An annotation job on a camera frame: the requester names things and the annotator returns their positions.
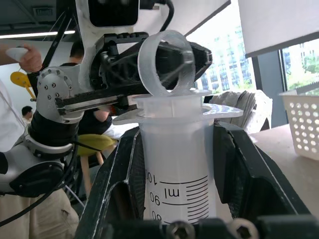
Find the syringe barrel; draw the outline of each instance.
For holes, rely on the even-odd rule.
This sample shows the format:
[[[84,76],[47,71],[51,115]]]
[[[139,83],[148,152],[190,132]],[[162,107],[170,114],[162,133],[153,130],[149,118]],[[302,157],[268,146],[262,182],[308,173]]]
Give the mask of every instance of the syringe barrel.
[[[216,216],[212,124],[140,123],[150,218],[197,223]]]

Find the beige pants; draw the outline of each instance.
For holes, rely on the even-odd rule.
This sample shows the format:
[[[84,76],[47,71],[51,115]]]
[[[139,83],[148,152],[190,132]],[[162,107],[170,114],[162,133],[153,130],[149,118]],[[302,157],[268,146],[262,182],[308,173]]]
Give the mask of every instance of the beige pants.
[[[0,221],[22,211],[38,198],[0,197]],[[65,192],[53,192],[44,202],[17,220],[0,227],[0,238],[71,239],[79,218]]]

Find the translucent plastic ring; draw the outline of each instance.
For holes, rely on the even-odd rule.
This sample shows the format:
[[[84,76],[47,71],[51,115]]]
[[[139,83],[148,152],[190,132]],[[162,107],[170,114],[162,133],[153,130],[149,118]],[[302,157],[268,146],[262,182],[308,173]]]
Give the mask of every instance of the translucent plastic ring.
[[[182,50],[183,61],[187,63],[179,73],[175,88],[168,92],[161,84],[156,70],[156,51],[166,41]],[[153,96],[183,95],[189,92],[195,79],[195,60],[192,48],[186,38],[177,31],[167,30],[148,37],[141,45],[138,56],[138,70],[144,87]]]

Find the window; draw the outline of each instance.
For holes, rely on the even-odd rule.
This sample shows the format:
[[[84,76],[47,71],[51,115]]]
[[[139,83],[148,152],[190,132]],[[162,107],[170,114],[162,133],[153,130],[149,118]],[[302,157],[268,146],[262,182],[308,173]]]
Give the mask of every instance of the window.
[[[245,58],[243,33],[236,0],[195,32],[187,36],[211,50],[213,64],[197,81],[199,89],[214,94],[227,90],[255,89],[251,59]]]
[[[283,49],[287,88],[319,81],[319,39]]]

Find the perforated basket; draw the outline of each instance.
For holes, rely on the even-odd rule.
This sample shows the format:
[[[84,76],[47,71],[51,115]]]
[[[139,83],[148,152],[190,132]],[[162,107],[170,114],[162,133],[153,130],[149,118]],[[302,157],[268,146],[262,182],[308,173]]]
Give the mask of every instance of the perforated basket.
[[[319,88],[315,82],[282,93],[297,154],[319,160],[319,96],[306,95]]]

